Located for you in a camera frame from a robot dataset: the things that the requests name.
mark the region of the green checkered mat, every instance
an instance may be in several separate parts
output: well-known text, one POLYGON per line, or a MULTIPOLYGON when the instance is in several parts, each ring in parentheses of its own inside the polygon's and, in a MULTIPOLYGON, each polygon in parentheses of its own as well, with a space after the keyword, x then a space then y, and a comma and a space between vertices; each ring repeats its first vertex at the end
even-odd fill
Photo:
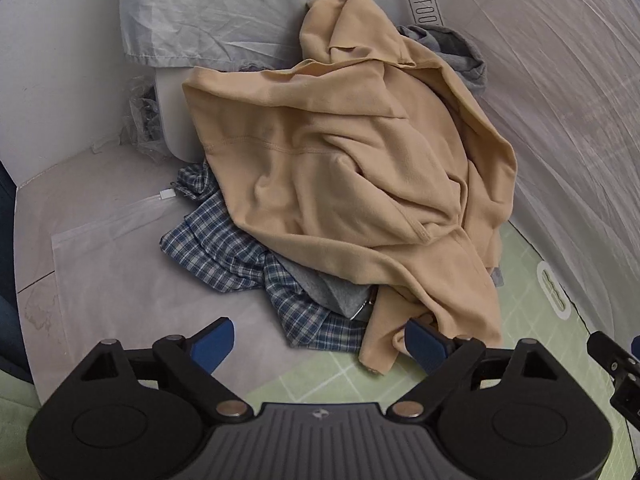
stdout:
MULTIPOLYGON (((587 355, 589 332, 574 308, 566 320, 556 316, 538 282, 537 268, 542 259, 520 233, 507 223, 500 234, 504 286, 498 289, 498 294, 504 346, 513 348, 519 339, 534 337, 551 351, 607 415, 613 428, 613 450, 600 479, 630 479, 636 471, 636 462, 628 430, 622 417, 609 405, 613 393, 609 376, 587 355)), ((423 371, 405 356, 400 356, 387 375, 377 376, 362 368, 355 355, 318 352, 245 399, 254 410, 267 401, 377 401, 386 410, 423 378, 423 371)))

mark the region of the plaid shirt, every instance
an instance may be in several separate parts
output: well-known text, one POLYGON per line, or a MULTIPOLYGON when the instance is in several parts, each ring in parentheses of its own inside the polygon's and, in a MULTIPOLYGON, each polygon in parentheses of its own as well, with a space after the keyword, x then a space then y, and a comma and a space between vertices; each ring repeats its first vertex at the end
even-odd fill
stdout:
POLYGON ((264 288, 293 347, 360 349, 366 325, 313 301, 267 247, 233 223, 206 162, 182 168, 172 186, 202 204, 162 237, 164 253, 219 292, 264 288))

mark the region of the clear plastic bag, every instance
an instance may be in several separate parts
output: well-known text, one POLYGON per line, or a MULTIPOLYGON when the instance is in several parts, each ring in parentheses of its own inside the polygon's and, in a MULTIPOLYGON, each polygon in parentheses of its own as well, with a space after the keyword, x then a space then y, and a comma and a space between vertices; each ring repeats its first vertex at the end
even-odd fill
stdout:
POLYGON ((123 144, 133 144, 140 153, 161 162, 171 155, 164 142, 156 83, 151 76, 139 76, 127 84, 127 113, 120 136, 123 144))

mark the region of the ribbed gray panel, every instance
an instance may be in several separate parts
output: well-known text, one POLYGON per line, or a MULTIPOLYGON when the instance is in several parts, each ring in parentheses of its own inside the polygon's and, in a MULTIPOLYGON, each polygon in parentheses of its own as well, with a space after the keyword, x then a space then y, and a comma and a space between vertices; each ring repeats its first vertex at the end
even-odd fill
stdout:
POLYGON ((386 420, 377 404, 266 404, 216 430, 175 480, 472 480, 429 433, 386 420))

